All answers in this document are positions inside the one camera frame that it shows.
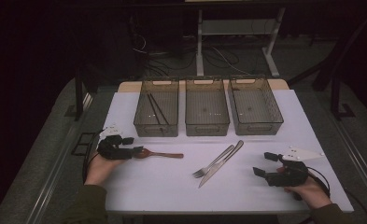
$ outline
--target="sleeve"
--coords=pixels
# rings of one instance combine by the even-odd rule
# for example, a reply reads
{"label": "sleeve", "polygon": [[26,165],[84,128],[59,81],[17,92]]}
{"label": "sleeve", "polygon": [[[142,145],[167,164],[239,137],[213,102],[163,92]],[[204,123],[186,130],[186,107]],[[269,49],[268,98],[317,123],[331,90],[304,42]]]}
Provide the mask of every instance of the sleeve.
{"label": "sleeve", "polygon": [[78,190],[74,203],[63,213],[63,224],[107,223],[106,190],[84,185]]}
{"label": "sleeve", "polygon": [[312,210],[311,218],[317,224],[354,224],[349,215],[343,213],[335,203]]}

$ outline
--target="white table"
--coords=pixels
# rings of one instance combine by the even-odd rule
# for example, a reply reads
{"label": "white table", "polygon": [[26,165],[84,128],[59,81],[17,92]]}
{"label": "white table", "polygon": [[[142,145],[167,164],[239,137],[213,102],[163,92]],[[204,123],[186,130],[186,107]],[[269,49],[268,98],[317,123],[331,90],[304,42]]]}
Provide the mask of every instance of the white table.
{"label": "white table", "polygon": [[[290,146],[323,152],[294,91],[286,88],[274,90],[284,118],[277,135],[237,136],[231,119],[225,137],[188,137],[184,122],[185,94],[181,92],[179,136],[139,138],[133,122],[140,83],[127,84],[136,85],[132,89],[136,91],[122,88],[115,93],[105,127],[117,123],[123,129],[123,137],[135,138],[133,146],[145,146],[159,152],[184,153],[184,159],[150,157],[125,162],[106,182],[108,211],[124,215],[287,214],[308,211],[304,202],[293,200],[282,188],[268,187],[266,181],[252,171],[252,167],[258,167],[275,172],[281,166],[280,162],[266,160],[264,152],[283,154]],[[243,140],[244,146],[199,189],[201,178],[194,178],[191,174],[238,140]],[[353,207],[329,161],[322,158],[306,161],[305,164],[327,177],[332,200],[344,212],[352,212]]]}

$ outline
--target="human hand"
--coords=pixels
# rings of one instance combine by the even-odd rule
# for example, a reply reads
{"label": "human hand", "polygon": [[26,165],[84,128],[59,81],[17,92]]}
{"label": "human hand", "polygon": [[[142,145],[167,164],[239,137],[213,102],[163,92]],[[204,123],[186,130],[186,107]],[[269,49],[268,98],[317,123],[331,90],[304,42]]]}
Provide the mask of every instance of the human hand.
{"label": "human hand", "polygon": [[108,160],[99,154],[95,154],[89,164],[87,178],[84,185],[102,186],[114,168],[124,162],[124,160]]}
{"label": "human hand", "polygon": [[[283,167],[277,169],[278,172],[283,172],[283,170]],[[284,190],[286,192],[296,192],[300,194],[311,209],[317,209],[332,203],[319,183],[310,176],[302,185],[296,187],[284,187]]]}

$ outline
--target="metal rail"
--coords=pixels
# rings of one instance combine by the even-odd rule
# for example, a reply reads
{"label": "metal rail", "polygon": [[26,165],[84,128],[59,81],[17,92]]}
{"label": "metal rail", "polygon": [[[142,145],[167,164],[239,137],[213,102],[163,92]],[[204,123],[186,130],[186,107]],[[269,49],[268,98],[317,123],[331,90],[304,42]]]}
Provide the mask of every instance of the metal rail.
{"label": "metal rail", "polygon": [[338,130],[342,140],[346,144],[346,152],[348,153],[350,159],[354,163],[360,177],[362,178],[364,184],[367,187],[367,163],[364,158],[361,156],[358,148],[355,146],[354,142],[350,138],[346,128],[344,127],[342,121],[338,121],[335,118],[331,118],[333,124]]}
{"label": "metal rail", "polygon": [[87,93],[83,102],[83,113],[80,116],[80,119],[72,125],[69,132],[67,133],[64,139],[64,143],[61,147],[60,153],[56,159],[56,162],[54,163],[54,166],[51,168],[46,183],[41,188],[40,194],[37,197],[37,201],[35,202],[35,205],[32,208],[32,211],[29,214],[28,218],[26,219],[25,223],[27,224],[40,223],[41,218],[43,217],[47,209],[47,205],[49,204],[49,200],[52,196],[52,193],[55,190],[59,178],[61,177],[66,156],[67,154],[70,153],[70,149],[73,147],[73,144],[76,142],[78,138],[78,132],[81,129],[83,120],[85,120],[85,118],[87,117],[87,111],[91,103],[92,103],[92,97]]}

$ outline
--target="metal fork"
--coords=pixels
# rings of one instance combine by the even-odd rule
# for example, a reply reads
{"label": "metal fork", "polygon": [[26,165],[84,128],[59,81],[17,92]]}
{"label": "metal fork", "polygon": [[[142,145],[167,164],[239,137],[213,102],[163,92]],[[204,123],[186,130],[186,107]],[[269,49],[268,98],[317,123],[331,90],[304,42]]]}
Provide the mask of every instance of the metal fork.
{"label": "metal fork", "polygon": [[215,162],[217,162],[218,160],[220,160],[223,156],[225,156],[228,152],[230,152],[231,150],[233,150],[234,145],[230,145],[229,147],[226,148],[226,150],[224,150],[217,158],[215,158],[214,161],[212,161],[208,166],[196,171],[194,174],[192,174],[195,178],[200,178],[204,175],[206,175],[206,173],[208,173],[210,167],[215,164]]}

